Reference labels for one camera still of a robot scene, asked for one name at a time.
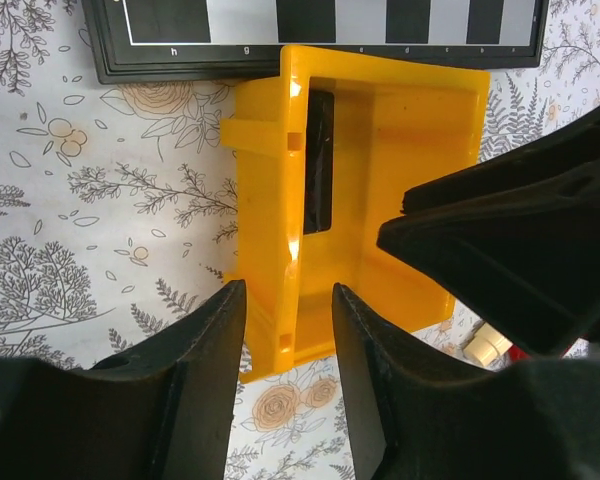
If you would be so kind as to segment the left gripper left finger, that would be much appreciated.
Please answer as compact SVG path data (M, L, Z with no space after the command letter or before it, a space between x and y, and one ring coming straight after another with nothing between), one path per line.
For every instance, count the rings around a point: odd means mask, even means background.
M0 479L219 479L246 322L232 281L94 367L0 357Z

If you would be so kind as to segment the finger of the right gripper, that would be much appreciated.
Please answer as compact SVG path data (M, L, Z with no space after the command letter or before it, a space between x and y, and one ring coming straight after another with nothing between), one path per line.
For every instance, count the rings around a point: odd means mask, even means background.
M408 190L377 244L530 355L600 346L600 106Z

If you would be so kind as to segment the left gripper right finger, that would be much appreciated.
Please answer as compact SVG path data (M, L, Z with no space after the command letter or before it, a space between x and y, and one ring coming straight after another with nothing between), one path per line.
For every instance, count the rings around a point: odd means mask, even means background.
M492 372L336 285L332 319L360 479L600 479L600 358Z

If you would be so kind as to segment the yellow plastic bin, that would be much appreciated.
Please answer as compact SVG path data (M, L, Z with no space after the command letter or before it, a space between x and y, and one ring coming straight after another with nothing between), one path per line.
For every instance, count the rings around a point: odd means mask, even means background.
M382 317L413 332L448 319L454 297L381 251L380 226L412 187L475 165L486 71L288 45L275 77L235 90L221 141L237 156L237 263L247 287L252 382L335 351L332 289L351 288ZM329 228L306 233L309 104L334 101L328 133Z

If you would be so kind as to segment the black card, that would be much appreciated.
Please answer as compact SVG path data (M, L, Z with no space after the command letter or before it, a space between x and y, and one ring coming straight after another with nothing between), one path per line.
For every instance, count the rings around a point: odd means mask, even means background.
M305 142L305 235L327 231L332 223L334 95L310 90Z

